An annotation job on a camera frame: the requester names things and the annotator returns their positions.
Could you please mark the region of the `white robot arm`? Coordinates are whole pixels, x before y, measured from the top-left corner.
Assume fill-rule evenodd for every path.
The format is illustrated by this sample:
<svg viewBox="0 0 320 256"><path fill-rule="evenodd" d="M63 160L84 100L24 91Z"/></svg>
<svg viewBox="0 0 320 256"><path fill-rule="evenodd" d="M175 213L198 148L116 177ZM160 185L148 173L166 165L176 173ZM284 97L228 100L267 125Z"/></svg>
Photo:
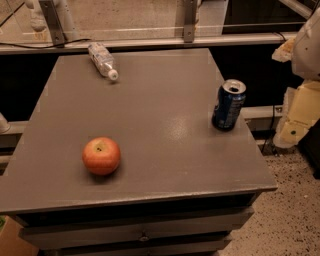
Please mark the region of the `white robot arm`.
<svg viewBox="0 0 320 256"><path fill-rule="evenodd" d="M294 39L272 54L279 62L291 61L292 72L303 79L284 94L282 117L276 127L276 147L297 145L320 119L320 8L302 26Z"/></svg>

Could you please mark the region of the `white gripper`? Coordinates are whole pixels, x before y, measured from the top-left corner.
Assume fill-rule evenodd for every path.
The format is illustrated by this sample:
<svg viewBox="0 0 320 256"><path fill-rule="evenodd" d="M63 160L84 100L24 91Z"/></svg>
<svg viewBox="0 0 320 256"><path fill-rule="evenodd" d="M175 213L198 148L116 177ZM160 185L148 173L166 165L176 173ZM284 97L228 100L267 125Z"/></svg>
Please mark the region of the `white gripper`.
<svg viewBox="0 0 320 256"><path fill-rule="evenodd" d="M291 38L278 47L272 59L287 62L292 58L295 39ZM273 143L279 148L297 145L320 118L320 82L305 80L295 91L288 114L276 127Z"/></svg>

